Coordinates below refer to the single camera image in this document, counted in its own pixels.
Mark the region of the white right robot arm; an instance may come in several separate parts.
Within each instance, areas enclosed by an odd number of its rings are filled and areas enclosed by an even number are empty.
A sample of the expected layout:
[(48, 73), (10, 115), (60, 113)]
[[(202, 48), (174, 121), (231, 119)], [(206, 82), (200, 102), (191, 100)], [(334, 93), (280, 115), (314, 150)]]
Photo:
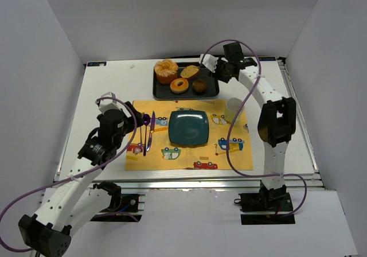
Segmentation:
[(257, 132), (264, 143), (264, 173), (256, 205), (264, 209), (278, 209), (286, 197), (284, 181), (285, 155), (296, 129), (296, 102), (281, 95), (262, 75), (258, 57), (245, 58), (241, 43), (225, 40), (225, 61), (218, 60), (214, 77), (223, 82), (235, 78), (247, 89), (261, 108)]

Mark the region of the sliced seeded bread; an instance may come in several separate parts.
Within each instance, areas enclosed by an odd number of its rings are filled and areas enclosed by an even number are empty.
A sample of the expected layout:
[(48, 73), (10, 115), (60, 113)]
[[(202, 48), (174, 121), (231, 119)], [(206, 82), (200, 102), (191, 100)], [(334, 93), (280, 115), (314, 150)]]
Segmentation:
[(199, 74), (199, 72), (200, 72), (199, 67), (194, 66), (194, 65), (190, 65), (190, 66), (185, 67), (181, 71), (180, 77), (184, 78), (184, 79), (187, 79), (187, 80), (190, 80), (190, 79), (195, 78)]

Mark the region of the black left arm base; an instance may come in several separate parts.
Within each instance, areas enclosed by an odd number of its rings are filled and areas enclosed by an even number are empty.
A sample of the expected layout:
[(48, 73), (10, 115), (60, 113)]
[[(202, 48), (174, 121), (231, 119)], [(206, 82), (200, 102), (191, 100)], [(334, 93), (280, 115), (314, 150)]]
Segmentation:
[(137, 223), (144, 210), (144, 195), (137, 193), (125, 193), (122, 187), (110, 181), (93, 184), (89, 189), (89, 195), (97, 189), (104, 190), (110, 197), (110, 205), (98, 212), (91, 221), (113, 223)]

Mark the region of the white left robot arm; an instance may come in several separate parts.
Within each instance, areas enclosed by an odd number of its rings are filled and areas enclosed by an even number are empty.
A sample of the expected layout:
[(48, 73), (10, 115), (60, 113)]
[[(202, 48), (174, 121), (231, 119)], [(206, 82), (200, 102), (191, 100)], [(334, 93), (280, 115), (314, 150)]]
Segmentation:
[[(43, 256), (63, 256), (72, 235), (99, 212), (120, 212), (121, 188), (113, 182), (96, 184), (89, 196), (82, 196), (103, 169), (121, 154), (123, 138), (136, 133), (143, 124), (142, 115), (130, 102), (122, 103), (112, 96), (101, 97), (96, 104), (100, 110), (99, 127), (90, 132), (78, 152), (69, 180), (34, 215), (24, 215), (18, 223), (25, 244)], [(121, 104), (130, 116), (120, 108)]]

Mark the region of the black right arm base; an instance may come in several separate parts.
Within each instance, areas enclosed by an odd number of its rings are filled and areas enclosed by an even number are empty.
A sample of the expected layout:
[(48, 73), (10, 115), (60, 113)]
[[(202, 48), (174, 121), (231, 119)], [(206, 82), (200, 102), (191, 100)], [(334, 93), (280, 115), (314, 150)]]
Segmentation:
[(233, 203), (240, 208), (242, 225), (288, 225), (295, 224), (295, 216), (287, 215), (293, 211), (289, 193), (266, 207), (258, 193), (241, 193)]

